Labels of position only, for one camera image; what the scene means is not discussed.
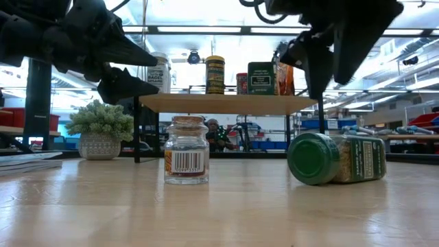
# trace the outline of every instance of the white container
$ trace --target white container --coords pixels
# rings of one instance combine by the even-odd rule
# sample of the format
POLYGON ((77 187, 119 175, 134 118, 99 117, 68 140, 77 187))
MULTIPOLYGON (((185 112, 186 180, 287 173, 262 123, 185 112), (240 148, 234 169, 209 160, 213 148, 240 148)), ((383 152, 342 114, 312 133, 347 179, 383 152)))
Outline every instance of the white container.
POLYGON ((155 67, 147 68, 147 82, 158 87, 161 93, 171 93, 171 75, 169 73, 169 58, 162 52, 151 53, 157 58, 155 67))

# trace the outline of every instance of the window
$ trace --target window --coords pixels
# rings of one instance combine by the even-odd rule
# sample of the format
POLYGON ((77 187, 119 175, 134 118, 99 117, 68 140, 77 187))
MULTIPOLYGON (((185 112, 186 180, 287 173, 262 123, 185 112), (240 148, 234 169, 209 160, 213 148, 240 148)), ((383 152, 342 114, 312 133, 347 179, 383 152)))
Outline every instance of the window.
POLYGON ((422 102, 423 102, 423 99, 422 99, 420 96, 415 97, 415 98, 413 99, 413 105, 415 105, 415 104, 420 104, 420 103, 422 103, 422 102))

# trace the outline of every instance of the green plastic lid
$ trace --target green plastic lid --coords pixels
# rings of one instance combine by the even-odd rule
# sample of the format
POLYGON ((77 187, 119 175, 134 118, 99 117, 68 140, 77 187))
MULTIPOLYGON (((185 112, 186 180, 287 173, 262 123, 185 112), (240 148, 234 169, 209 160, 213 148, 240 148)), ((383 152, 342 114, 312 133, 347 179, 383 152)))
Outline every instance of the green plastic lid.
POLYGON ((287 159, 294 177, 307 185, 327 183, 340 169, 337 145, 324 134, 306 133, 296 137, 287 159))

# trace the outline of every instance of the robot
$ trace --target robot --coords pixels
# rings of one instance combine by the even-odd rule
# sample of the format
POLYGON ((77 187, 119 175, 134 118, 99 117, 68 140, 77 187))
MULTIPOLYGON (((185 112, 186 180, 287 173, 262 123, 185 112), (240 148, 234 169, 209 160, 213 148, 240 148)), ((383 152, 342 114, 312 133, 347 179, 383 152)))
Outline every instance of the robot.
MULTIPOLYGON (((158 93, 158 88, 112 68, 110 62, 156 66, 157 59, 125 37, 121 19, 107 10, 103 0, 0 0, 0 62, 19 67, 23 58, 52 64, 59 72, 84 74, 104 102, 158 93)), ((281 62, 306 75, 309 96, 321 97, 329 80, 348 84, 367 53, 391 22, 403 11, 396 0, 239 0, 255 8, 265 22, 275 24, 287 15, 300 14, 309 31, 292 40, 281 62), (279 20, 268 14, 283 14, 279 20)))
POLYGON ((291 40, 281 62, 305 71, 309 97, 319 99, 333 77, 346 85, 369 51, 393 20, 404 10, 396 0, 239 0, 255 9, 264 22, 276 24, 287 15, 300 15, 299 22, 310 25, 291 40), (282 14, 277 20, 261 15, 265 3, 268 14, 282 14))

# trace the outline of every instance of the red can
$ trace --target red can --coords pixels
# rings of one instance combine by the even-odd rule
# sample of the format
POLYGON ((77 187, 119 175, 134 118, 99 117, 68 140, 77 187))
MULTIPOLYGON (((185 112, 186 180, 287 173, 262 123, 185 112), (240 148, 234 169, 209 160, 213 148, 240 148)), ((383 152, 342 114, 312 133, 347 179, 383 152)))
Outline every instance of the red can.
POLYGON ((236 85, 238 94, 248 94, 247 88, 247 73, 238 73, 236 75, 236 85))

